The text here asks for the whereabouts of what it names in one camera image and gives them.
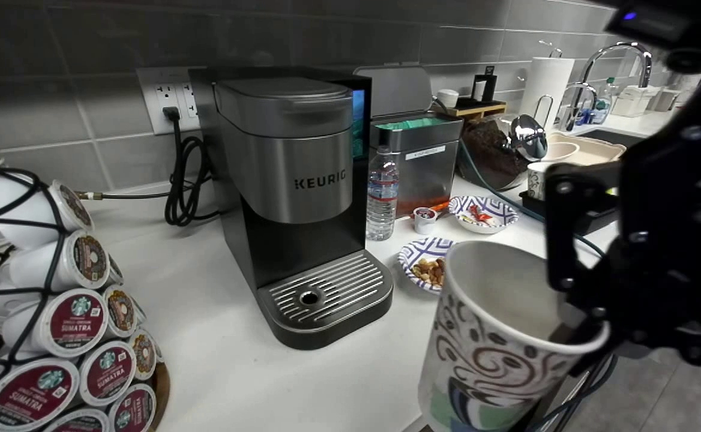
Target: coffee maker lid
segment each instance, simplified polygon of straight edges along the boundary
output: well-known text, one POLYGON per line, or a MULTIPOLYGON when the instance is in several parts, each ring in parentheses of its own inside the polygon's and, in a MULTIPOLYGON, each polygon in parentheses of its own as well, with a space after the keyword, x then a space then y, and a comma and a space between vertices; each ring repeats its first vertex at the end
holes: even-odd
POLYGON ((317 138, 351 127, 351 90, 302 79, 220 83, 220 116, 256 138, 317 138))

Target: robotic arm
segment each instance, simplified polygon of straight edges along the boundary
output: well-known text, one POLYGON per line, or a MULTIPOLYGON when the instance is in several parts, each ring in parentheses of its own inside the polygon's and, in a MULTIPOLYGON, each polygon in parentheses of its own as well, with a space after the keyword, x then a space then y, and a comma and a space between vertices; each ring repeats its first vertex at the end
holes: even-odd
MULTIPOLYGON (((701 0, 597 0, 618 7, 609 31, 668 51, 668 68, 701 72, 701 0)), ((701 86, 654 138, 618 164, 554 167, 545 175, 550 285, 588 319, 608 319, 612 351, 624 342, 676 349, 701 365, 701 86), (576 225, 614 206, 618 237, 592 267, 576 257, 576 225)))

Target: patterned coffee mug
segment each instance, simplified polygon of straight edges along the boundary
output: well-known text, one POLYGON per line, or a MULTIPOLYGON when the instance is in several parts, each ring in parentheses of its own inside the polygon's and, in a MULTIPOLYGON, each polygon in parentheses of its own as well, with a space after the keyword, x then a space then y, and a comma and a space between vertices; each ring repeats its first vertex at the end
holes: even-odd
POLYGON ((588 344, 546 342, 558 325, 540 257, 497 242, 454 246, 418 391, 429 427, 508 429, 609 337, 603 325, 588 344))

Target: plastic bottle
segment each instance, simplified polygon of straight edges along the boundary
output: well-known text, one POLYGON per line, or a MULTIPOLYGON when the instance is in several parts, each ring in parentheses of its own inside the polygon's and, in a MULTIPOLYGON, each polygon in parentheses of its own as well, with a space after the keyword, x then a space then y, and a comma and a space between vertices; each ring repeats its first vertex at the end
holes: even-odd
POLYGON ((366 183, 366 240, 389 240, 395 223, 398 151, 377 147, 366 183))
POLYGON ((597 95, 597 101, 591 110, 592 126, 603 126, 608 121, 614 97, 617 97, 614 78, 608 78, 604 90, 597 95))

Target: water bottle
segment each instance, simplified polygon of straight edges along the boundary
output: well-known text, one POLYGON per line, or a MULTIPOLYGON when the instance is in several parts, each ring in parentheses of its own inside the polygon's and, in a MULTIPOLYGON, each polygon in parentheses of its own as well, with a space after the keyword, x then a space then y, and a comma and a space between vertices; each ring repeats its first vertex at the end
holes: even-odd
POLYGON ((377 147, 366 183, 366 240, 389 240, 395 223, 398 151, 377 147))

